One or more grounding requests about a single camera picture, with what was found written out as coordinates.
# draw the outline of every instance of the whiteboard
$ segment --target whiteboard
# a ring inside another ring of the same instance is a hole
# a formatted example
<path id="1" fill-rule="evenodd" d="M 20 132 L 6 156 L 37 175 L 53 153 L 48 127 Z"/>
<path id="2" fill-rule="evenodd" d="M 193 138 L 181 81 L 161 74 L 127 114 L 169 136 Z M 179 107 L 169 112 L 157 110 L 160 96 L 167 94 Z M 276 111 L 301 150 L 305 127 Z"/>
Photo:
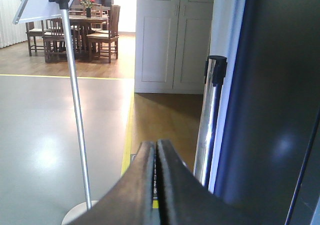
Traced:
<path id="1" fill-rule="evenodd" d="M 53 19 L 61 16 L 59 4 L 55 2 L 49 2 L 49 0 L 22 0 L 14 16 L 13 24 Z"/>

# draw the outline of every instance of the black vase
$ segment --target black vase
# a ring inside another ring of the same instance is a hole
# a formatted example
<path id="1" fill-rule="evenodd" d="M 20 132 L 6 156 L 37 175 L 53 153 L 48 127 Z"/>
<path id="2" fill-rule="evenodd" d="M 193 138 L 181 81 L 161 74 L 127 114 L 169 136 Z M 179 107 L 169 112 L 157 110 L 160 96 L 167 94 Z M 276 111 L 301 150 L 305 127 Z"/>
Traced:
<path id="1" fill-rule="evenodd" d="M 86 10 L 86 17 L 91 18 L 91 7 L 87 7 L 85 10 Z"/>

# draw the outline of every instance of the metal pole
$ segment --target metal pole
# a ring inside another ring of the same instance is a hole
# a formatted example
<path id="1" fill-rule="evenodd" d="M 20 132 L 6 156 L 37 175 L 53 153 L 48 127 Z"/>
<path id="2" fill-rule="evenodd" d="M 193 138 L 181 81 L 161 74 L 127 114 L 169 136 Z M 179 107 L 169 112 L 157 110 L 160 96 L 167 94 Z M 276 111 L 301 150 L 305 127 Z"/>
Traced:
<path id="1" fill-rule="evenodd" d="M 206 188 L 209 188 L 220 95 L 224 77 L 226 76 L 226 68 L 226 57 L 208 57 L 203 105 L 193 170 L 194 176 Z"/>
<path id="2" fill-rule="evenodd" d="M 75 56 L 74 56 L 70 21 L 69 21 L 69 10 L 62 9 L 61 11 L 62 11 L 62 24 L 64 28 L 63 30 L 64 41 L 65 41 L 65 47 L 66 47 L 69 72 L 70 72 L 75 121 L 76 121 L 76 128 L 77 128 L 77 134 L 78 134 L 78 142 L 80 147 L 80 157 L 81 157 L 81 165 L 82 165 L 82 176 L 83 176 L 86 208 L 87 210 L 89 210 L 92 207 L 92 203 L 90 198 L 90 184 L 89 184 L 89 175 L 88 175 L 88 166 L 87 166 L 84 125 L 83 125 L 83 119 L 81 114 L 79 87 L 78 87 L 78 80 L 77 80 L 77 73 L 76 73 L 76 63 L 75 63 Z"/>
<path id="3" fill-rule="evenodd" d="M 206 182 L 206 175 L 208 168 L 208 154 L 209 146 L 212 139 L 213 129 L 213 113 L 214 102 L 216 95 L 216 87 L 213 86 L 213 73 L 216 65 L 216 60 L 208 61 L 208 69 L 206 74 L 206 82 L 203 93 L 203 105 L 200 118 L 200 126 L 198 132 L 195 163 L 194 163 L 194 176 L 204 186 Z"/>

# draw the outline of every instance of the red flowers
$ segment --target red flowers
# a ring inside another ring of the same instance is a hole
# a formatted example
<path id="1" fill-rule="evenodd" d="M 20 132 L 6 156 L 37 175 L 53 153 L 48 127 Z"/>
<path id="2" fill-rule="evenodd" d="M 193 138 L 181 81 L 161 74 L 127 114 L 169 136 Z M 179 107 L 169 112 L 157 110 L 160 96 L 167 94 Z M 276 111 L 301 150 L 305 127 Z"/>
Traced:
<path id="1" fill-rule="evenodd" d="M 95 0 L 79 0 L 80 4 L 83 5 L 86 8 L 92 8 L 92 4 L 95 2 Z"/>

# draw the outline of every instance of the cabinet door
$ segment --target cabinet door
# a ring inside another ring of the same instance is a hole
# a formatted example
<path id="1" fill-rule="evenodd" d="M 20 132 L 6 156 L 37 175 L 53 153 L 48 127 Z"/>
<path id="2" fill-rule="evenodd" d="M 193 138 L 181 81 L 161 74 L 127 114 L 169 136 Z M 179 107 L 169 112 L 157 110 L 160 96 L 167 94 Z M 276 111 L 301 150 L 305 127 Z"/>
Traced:
<path id="1" fill-rule="evenodd" d="M 137 0 L 135 92 L 172 90 L 180 0 Z"/>
<path id="2" fill-rule="evenodd" d="M 180 0 L 173 84 L 175 90 L 203 92 L 213 2 Z"/>

